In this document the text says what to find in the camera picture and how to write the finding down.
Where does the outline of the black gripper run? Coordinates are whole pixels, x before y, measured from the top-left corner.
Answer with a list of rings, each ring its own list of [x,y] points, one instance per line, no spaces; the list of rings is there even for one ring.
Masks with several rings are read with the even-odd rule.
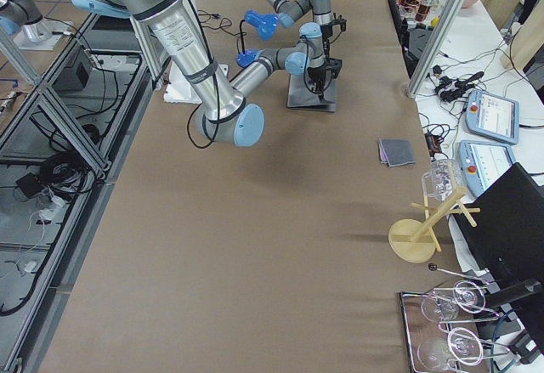
[[[330,52],[329,39],[332,36],[332,25],[331,24],[320,25],[320,31],[322,36],[323,50],[325,53],[329,53]]]
[[[318,93],[318,89],[322,89],[319,94],[319,100],[320,102],[327,102],[326,90],[332,81],[331,72],[327,70],[327,65],[310,67],[307,69],[307,74],[309,79],[309,91],[311,93]]]

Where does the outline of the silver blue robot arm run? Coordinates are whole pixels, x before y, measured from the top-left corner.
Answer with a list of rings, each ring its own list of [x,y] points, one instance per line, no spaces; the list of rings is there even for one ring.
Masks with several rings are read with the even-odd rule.
[[[257,28],[262,38],[272,35],[277,25],[292,26],[307,13],[313,19],[299,29],[291,48],[268,48],[240,57],[246,67],[227,79],[212,55],[190,0],[71,0],[89,13],[119,19],[134,18],[147,25],[201,100],[192,113],[199,133],[209,142],[237,147],[255,145],[264,131],[264,113],[247,96],[274,71],[296,76],[306,94],[319,100],[337,76],[340,61],[328,55],[332,27],[331,0],[267,0],[272,14],[246,12],[244,19]]]
[[[247,10],[244,21],[253,26],[258,36],[269,40],[281,25],[290,28],[309,11],[313,14],[313,22],[317,23],[322,32],[325,55],[330,54],[329,38],[332,36],[333,14],[332,0],[267,0],[274,8],[273,14],[260,14]]]

